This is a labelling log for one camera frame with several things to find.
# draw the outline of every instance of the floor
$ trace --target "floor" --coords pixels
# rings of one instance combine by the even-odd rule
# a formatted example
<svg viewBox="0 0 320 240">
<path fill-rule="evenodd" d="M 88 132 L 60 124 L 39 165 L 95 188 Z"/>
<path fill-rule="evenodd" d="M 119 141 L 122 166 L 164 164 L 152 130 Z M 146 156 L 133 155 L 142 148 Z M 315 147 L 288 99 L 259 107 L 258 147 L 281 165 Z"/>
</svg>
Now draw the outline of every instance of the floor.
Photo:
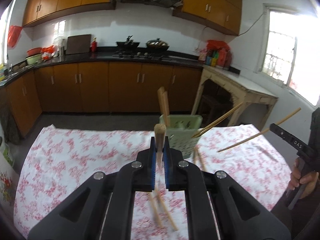
<svg viewBox="0 0 320 240">
<path fill-rule="evenodd" d="M 23 163 L 29 149 L 36 140 L 42 128 L 53 124 L 57 128 L 79 129 L 79 130 L 153 130 L 154 125 L 159 122 L 159 115 L 66 115 L 66 114 L 42 114 L 27 138 L 20 145 L 9 143 L 10 152 L 15 160 L 14 170 L 20 174 Z"/>
</svg>

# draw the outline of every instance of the table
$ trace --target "table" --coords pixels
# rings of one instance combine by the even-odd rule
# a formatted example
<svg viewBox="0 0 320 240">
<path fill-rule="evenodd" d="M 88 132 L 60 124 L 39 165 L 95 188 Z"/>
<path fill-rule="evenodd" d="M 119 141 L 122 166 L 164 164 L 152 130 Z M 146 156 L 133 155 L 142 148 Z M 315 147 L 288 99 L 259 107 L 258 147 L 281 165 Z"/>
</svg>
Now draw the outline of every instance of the table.
<svg viewBox="0 0 320 240">
<path fill-rule="evenodd" d="M 264 89 L 257 83 L 243 77 L 236 75 L 230 71 L 219 69 L 212 66 L 203 66 L 202 75 L 196 95 L 196 99 L 192 108 L 191 114 L 196 114 L 204 89 L 204 82 L 212 80 L 219 86 L 223 87 L 231 94 L 233 106 L 243 103 L 231 116 L 228 126 L 237 125 L 237 121 L 244 110 L 252 103 L 263 104 L 267 106 L 267 113 L 264 115 L 258 129 L 262 130 L 271 111 L 276 104 L 278 97 Z"/>
<path fill-rule="evenodd" d="M 197 145 L 208 172 L 224 170 L 268 210 L 279 200 L 290 179 L 284 158 L 259 136 L 223 153 L 217 150 L 257 133 L 253 125 L 215 127 Z M 14 224 L 27 236 L 30 229 L 96 171 L 106 174 L 136 159 L 149 148 L 152 131 L 83 131 L 42 129 L 23 165 L 14 204 Z M 188 239 L 183 192 L 168 192 L 164 171 L 159 190 L 179 228 L 174 232 L 159 208 L 164 228 L 155 223 L 145 192 L 137 192 L 134 202 L 132 238 Z"/>
</svg>

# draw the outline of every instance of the beige table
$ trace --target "beige table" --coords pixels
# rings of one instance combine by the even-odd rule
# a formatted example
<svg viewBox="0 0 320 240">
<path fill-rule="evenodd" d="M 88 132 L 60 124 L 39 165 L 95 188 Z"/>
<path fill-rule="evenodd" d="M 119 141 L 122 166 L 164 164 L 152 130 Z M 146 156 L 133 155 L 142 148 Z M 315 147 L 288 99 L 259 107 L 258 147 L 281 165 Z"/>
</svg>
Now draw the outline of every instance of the beige table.
<svg viewBox="0 0 320 240">
<path fill-rule="evenodd" d="M 278 97 L 259 86 L 257 83 L 244 78 L 243 76 L 236 75 L 226 70 L 204 65 L 196 99 L 192 108 L 191 114 L 196 114 L 199 103 L 201 100 L 202 92 L 204 89 L 204 82 L 212 80 L 214 83 L 223 87 L 231 94 L 233 105 L 236 106 L 243 102 L 242 106 L 238 108 L 228 123 L 228 126 L 237 125 L 237 121 L 243 111 L 252 103 L 267 105 L 267 113 L 261 119 L 258 129 L 261 130 L 265 125 Z"/>
</svg>

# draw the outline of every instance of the black countertop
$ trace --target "black countertop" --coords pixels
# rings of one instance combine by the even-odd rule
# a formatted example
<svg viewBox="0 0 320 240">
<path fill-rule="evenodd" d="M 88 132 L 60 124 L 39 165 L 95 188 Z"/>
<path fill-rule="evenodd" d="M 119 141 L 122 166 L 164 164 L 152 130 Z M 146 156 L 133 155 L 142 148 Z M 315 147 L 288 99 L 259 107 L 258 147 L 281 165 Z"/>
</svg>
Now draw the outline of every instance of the black countertop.
<svg viewBox="0 0 320 240">
<path fill-rule="evenodd" d="M 135 57 L 135 58 L 122 57 L 121 58 L 121 57 L 114 57 L 113 54 L 114 52 L 107 51 L 107 52 L 81 53 L 81 54 L 65 55 L 62 57 L 54 57 L 45 62 L 40 62 L 32 66 L 27 66 L 23 68 L 22 70 L 18 71 L 17 74 L 11 76 L 10 78 L 6 78 L 3 81 L 0 81 L 0 87 L 6 86 L 12 83 L 14 80 L 18 79 L 23 74 L 30 71 L 31 69 L 53 66 L 53 65 L 60 65 L 60 64 L 67 64 L 67 63 L 94 62 L 94 61 L 140 62 L 140 63 L 153 63 L 153 64 L 191 67 L 191 68 L 198 68 L 198 69 L 202 69 L 202 66 L 203 66 L 203 63 L 198 60 L 183 58 L 183 57 L 176 57 L 176 56 L 168 56 L 163 60 L 157 60 L 157 59 L 149 59 L 144 57 Z"/>
</svg>

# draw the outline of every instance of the silver screw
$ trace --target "silver screw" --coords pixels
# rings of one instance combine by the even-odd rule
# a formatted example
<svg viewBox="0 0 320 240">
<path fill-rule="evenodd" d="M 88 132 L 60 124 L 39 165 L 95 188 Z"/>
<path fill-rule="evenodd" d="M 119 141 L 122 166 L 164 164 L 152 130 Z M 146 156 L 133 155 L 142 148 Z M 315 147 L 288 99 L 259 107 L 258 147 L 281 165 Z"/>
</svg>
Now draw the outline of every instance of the silver screw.
<svg viewBox="0 0 320 240">
<path fill-rule="evenodd" d="M 131 163 L 131 167 L 133 168 L 140 168 L 142 166 L 142 163 L 141 162 L 138 162 L 138 161 L 134 161 L 133 163 Z"/>
<path fill-rule="evenodd" d="M 186 168 L 189 166 L 189 163 L 187 161 L 179 161 L 178 165 L 179 167 Z"/>
<path fill-rule="evenodd" d="M 101 171 L 98 171 L 93 175 L 94 179 L 103 179 L 103 177 L 104 177 L 104 173 Z"/>
<path fill-rule="evenodd" d="M 217 172 L 217 177 L 219 179 L 224 179 L 227 176 L 227 174 L 224 171 L 218 171 Z"/>
</svg>

